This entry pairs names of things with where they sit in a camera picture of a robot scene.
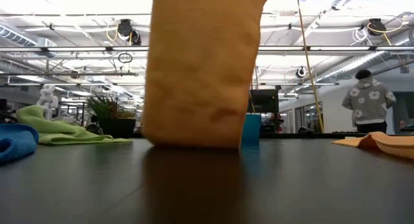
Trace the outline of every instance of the white robot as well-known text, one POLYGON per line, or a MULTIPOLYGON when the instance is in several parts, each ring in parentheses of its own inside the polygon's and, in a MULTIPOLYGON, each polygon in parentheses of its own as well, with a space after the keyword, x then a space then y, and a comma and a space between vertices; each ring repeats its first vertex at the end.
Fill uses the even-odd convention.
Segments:
POLYGON ((53 95, 54 85, 43 85, 40 90, 40 99, 36 105, 41 105, 45 110, 45 119, 52 120, 52 108, 59 106, 58 97, 53 95))

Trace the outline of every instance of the floral hoodie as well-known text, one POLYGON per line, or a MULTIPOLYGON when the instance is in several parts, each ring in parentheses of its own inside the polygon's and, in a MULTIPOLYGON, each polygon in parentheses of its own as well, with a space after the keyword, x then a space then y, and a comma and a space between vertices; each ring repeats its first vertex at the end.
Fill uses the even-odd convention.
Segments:
POLYGON ((345 96, 343 107, 353 110, 356 124, 383 123, 387 109, 396 102, 388 88, 371 78, 358 81, 345 96))

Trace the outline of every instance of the table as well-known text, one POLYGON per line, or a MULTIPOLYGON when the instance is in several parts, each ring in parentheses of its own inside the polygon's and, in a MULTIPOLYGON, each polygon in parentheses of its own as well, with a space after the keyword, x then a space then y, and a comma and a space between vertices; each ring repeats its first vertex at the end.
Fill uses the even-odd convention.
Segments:
POLYGON ((0 178, 1 223, 414 223, 413 161, 329 139, 40 146, 0 178))

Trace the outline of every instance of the ceiling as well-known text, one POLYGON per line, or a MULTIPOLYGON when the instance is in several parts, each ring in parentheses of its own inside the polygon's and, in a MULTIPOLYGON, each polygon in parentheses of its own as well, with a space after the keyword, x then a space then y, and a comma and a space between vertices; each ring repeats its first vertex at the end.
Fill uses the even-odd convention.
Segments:
MULTIPOLYGON (((307 45, 378 45, 384 42, 383 36, 368 36, 356 41, 353 34, 361 24, 379 17, 387 29, 399 28, 389 33, 395 35, 414 24, 414 0, 301 0, 304 27, 307 29, 307 45)), ((152 0, 0 0, 0 23, 7 23, 31 36, 39 36, 53 41, 59 47, 85 47, 127 45, 118 38, 110 41, 107 27, 114 27, 120 19, 131 19, 139 31, 142 45, 148 45, 152 0)), ((303 45, 301 40, 300 19, 296 0, 268 0, 261 18, 261 45, 303 45)), ((17 47, 15 43, 0 38, 0 46, 17 47)), ((135 59, 129 64, 129 70, 138 76, 105 77, 108 82, 145 82, 146 52, 132 53, 135 59)), ((10 54, 25 60, 36 55, 10 54)), ((55 67, 55 73, 77 70, 80 72, 115 73, 122 64, 117 55, 102 53, 84 53, 74 55, 59 53, 56 57, 70 57, 61 63, 61 59, 38 57, 39 60, 26 62, 45 68, 55 67)), ((336 64, 349 58, 349 55, 321 54, 310 56, 310 66, 316 75, 324 73, 336 64)), ((259 81, 291 82, 297 80, 298 67, 306 67, 304 55, 259 55, 256 60, 259 68, 259 81)), ((134 95, 142 96, 142 86, 124 87, 134 95)))

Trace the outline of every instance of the orange cloth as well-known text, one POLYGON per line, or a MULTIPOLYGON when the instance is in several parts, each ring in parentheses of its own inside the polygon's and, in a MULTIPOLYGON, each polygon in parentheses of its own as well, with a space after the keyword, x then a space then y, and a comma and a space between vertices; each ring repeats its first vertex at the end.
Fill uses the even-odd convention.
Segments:
POLYGON ((153 0, 143 132, 238 148, 266 0, 153 0))
POLYGON ((362 149, 380 148, 382 151, 395 156, 414 159, 414 136, 388 136, 382 132, 374 132, 365 137, 336 140, 332 143, 362 149))

